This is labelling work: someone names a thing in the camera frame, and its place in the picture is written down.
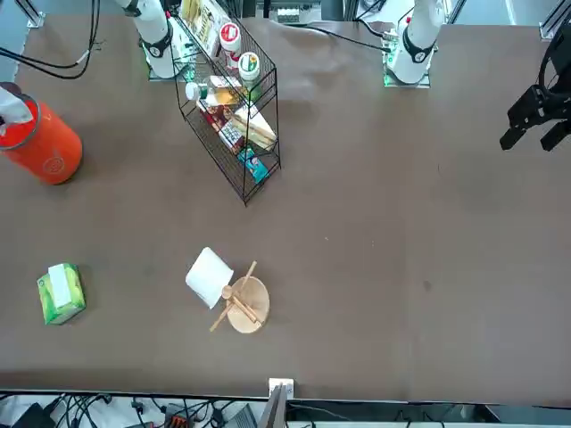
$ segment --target white cloth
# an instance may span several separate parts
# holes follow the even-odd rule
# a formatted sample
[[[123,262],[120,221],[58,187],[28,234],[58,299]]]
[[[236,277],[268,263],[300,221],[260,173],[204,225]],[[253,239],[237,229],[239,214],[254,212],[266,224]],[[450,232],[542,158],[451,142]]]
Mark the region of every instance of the white cloth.
[[[0,117],[4,120],[4,124],[0,126],[0,136],[5,135],[10,124],[26,123],[34,119],[28,106],[3,87],[0,87]]]

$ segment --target white napkin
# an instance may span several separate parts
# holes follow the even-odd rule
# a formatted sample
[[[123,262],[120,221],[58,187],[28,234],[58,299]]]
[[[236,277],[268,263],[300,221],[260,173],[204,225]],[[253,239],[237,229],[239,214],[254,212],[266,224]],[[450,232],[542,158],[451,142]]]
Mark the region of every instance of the white napkin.
[[[186,285],[212,309],[222,297],[222,289],[228,285],[233,274],[234,271],[224,260],[206,247],[186,274]]]
[[[0,87],[0,117],[4,120],[4,124],[0,126],[0,136],[5,135],[10,124],[26,123],[34,119],[28,106],[3,87]]]

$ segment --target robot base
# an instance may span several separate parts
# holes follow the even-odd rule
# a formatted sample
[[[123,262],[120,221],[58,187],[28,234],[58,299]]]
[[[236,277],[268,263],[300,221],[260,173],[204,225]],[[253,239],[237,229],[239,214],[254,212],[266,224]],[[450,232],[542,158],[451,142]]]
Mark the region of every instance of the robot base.
[[[394,52],[399,47],[398,40],[391,40],[385,41],[383,43],[383,47],[388,47],[391,49],[390,53],[383,53],[383,85],[385,87],[417,87],[417,88],[429,88],[430,87],[430,64],[428,64],[428,69],[426,70],[425,76],[420,79],[418,83],[415,84],[408,84],[402,83],[399,79],[397,79],[393,72],[389,70],[387,64],[391,62],[394,58]]]

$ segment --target metal pole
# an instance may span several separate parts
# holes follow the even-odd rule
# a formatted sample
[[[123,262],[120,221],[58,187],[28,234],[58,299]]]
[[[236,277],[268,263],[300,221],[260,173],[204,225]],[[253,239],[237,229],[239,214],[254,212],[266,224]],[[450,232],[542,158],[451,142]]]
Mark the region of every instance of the metal pole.
[[[464,4],[466,3],[466,0],[458,0],[458,2],[456,3],[456,5],[454,6],[454,9],[452,9],[452,12],[450,12],[450,16],[448,17],[448,24],[455,24],[456,20],[458,19],[458,15],[460,15],[460,12],[462,11],[462,8],[464,7]]]
[[[571,11],[571,0],[561,0],[549,12],[544,22],[539,24],[543,40],[551,40],[567,14]]]
[[[44,25],[46,14],[39,12],[31,0],[14,0],[21,11],[28,17],[28,28],[39,29]]]

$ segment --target white bracket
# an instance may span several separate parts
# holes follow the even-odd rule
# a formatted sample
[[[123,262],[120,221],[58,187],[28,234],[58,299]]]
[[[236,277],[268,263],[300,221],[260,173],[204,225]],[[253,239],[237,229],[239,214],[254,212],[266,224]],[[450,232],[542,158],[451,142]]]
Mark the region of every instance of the white bracket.
[[[268,397],[271,395],[271,392],[279,385],[285,386],[287,399],[294,399],[294,379],[283,379],[276,377],[270,377],[268,380],[268,386],[269,386]]]

